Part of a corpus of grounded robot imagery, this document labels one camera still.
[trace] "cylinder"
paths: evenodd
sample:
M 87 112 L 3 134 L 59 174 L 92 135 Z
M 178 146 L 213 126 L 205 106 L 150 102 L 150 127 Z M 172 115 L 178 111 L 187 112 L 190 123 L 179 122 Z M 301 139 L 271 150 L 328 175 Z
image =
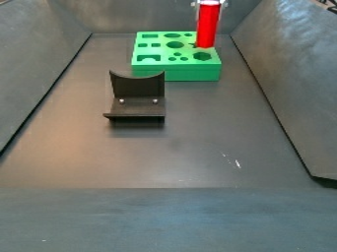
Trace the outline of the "cylinder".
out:
M 214 47 L 215 29 L 221 4 L 218 1 L 202 1 L 196 28 L 196 47 Z

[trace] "shape sorter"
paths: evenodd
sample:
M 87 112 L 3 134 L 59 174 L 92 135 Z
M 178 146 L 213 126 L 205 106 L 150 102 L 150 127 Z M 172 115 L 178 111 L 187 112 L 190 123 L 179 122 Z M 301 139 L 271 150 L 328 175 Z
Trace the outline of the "shape sorter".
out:
M 221 60 L 214 47 L 195 47 L 194 31 L 140 31 L 131 57 L 132 74 L 164 71 L 166 81 L 218 81 Z

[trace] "black object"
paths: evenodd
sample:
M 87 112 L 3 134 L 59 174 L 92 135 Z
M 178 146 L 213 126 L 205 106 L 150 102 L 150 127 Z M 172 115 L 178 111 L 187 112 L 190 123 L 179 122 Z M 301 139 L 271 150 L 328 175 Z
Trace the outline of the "black object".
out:
M 334 14 L 337 14 L 337 6 L 329 7 L 328 11 L 330 11 Z
M 144 78 L 126 77 L 112 71 L 110 74 L 115 98 L 111 112 L 103 115 L 114 121 L 151 118 L 162 123 L 166 116 L 164 72 Z

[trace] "white speck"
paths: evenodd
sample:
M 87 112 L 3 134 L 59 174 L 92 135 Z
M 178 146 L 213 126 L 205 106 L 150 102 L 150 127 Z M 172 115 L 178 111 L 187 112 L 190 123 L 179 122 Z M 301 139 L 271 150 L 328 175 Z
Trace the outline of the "white speck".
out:
M 238 161 L 235 161 L 235 163 L 237 163 L 237 167 L 241 169 L 241 165 L 239 165 L 239 162 Z

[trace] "bin floor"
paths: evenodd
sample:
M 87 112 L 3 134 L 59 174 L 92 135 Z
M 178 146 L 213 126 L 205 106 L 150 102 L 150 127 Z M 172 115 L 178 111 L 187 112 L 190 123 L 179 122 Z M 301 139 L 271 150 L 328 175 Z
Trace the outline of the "bin floor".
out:
M 328 189 L 0 190 L 7 252 L 334 252 Z
M 114 128 L 108 71 L 134 35 L 94 35 L 0 158 L 0 187 L 314 188 L 227 35 L 219 82 L 166 83 L 163 128 Z

